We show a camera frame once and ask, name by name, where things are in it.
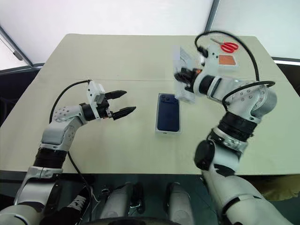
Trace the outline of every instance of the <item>blue phone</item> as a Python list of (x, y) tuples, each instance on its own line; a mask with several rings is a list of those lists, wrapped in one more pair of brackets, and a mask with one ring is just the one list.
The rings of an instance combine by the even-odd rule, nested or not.
[(157, 105), (157, 128), (161, 131), (180, 130), (179, 100), (173, 94), (159, 94)]

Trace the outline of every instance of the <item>black cable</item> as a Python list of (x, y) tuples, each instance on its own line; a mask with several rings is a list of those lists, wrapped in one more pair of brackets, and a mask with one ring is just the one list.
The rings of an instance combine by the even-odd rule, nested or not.
[(251, 83), (251, 84), (247, 84), (245, 86), (242, 86), (242, 87), (239, 87), (237, 89), (234, 89), (233, 91), (229, 92), (228, 94), (226, 94), (224, 96), (224, 98), (222, 99), (222, 105), (224, 106), (225, 110), (228, 111), (227, 109), (227, 106), (226, 106), (226, 99), (233, 95), (234, 93), (240, 91), (240, 90), (243, 90), (243, 89), (246, 89), (246, 88), (250, 88), (250, 87), (254, 87), (254, 86), (257, 86), (257, 85), (262, 85), (262, 84), (267, 84), (267, 87), (271, 87), (275, 84), (274, 81), (259, 81), (259, 82), (255, 82), (255, 83)]
[(253, 67), (254, 67), (254, 71), (255, 71), (255, 77), (256, 77), (256, 81), (259, 81), (259, 72), (258, 72), (258, 67), (257, 67), (257, 63), (255, 61), (255, 58), (252, 54), (252, 52), (248, 49), (248, 47), (244, 44), (244, 42), (242, 42), (238, 37), (230, 34), (230, 33), (227, 33), (227, 32), (224, 32), (224, 31), (221, 31), (221, 30), (211, 30), (211, 31), (206, 31), (206, 32), (203, 32), (201, 34), (199, 34), (196, 38), (195, 38), (195, 46), (197, 49), (199, 49), (200, 47), (197, 45), (197, 41), (198, 39), (203, 36), (203, 35), (207, 35), (207, 34), (210, 34), (210, 33), (220, 33), (220, 34), (226, 34), (227, 36), (230, 36), (232, 37), (234, 40), (236, 40), (237, 42), (240, 43), (241, 46), (243, 46), (243, 48), (246, 50), (246, 52), (248, 53), (248, 55), (250, 56), (251, 58), (251, 61), (253, 63)]
[[(53, 113), (54, 113), (54, 109), (58, 103), (58, 101), (60, 100), (61, 96), (68, 90), (70, 89), (71, 87), (75, 86), (75, 85), (78, 85), (78, 84), (81, 84), (81, 83), (89, 83), (90, 80), (85, 80), (85, 81), (79, 81), (79, 82), (76, 82), (76, 83), (73, 83), (69, 86), (67, 86), (61, 93), (60, 95), (57, 97), (56, 101), (54, 102), (54, 105), (52, 107), (52, 110), (51, 110), (51, 113), (50, 113), (50, 118), (49, 118), (49, 123), (52, 122), (52, 116), (53, 116)], [(89, 191), (89, 199), (90, 199), (90, 216), (89, 216), (89, 222), (91, 222), (92, 220), (92, 210), (93, 210), (93, 207), (92, 207), (92, 202), (93, 202), (93, 198), (92, 198), (92, 188), (91, 186), (88, 184), (88, 182), (86, 181), (86, 179), (83, 177), (82, 173), (80, 172), (80, 170), (78, 169), (78, 167), (76, 166), (75, 162), (73, 161), (72, 157), (71, 157), (71, 154), (70, 152), (68, 151), (67, 155), (69, 156), (69, 159), (73, 165), (73, 167), (75, 168), (75, 170), (77, 171), (77, 173), (79, 174), (81, 180), (83, 181), (83, 183), (85, 184), (85, 186), (87, 187), (88, 191)]]

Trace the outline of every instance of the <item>beige table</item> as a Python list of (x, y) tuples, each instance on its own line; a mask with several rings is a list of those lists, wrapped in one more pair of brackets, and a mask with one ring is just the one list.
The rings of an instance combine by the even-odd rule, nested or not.
[[(278, 103), (249, 139), (238, 174), (300, 173), (300, 98), (259, 41), (242, 39), (257, 60), (261, 80), (277, 81)], [(83, 173), (199, 174), (195, 148), (224, 115), (221, 105), (205, 97), (195, 105), (181, 103), (182, 134), (154, 132), (158, 93), (173, 93), (174, 46), (196, 56), (193, 42), (192, 36), (65, 36), (0, 129), (0, 169), (26, 171), (33, 164), (56, 97), (67, 85), (89, 78), (106, 91), (127, 91), (111, 102), (112, 110), (137, 109), (120, 120), (92, 121), (77, 131), (70, 152)], [(235, 55), (240, 71), (227, 75), (253, 80), (246, 52), (240, 49)], [(85, 84), (73, 87), (59, 105), (87, 102), (85, 91)], [(75, 173), (69, 159), (63, 169)]]

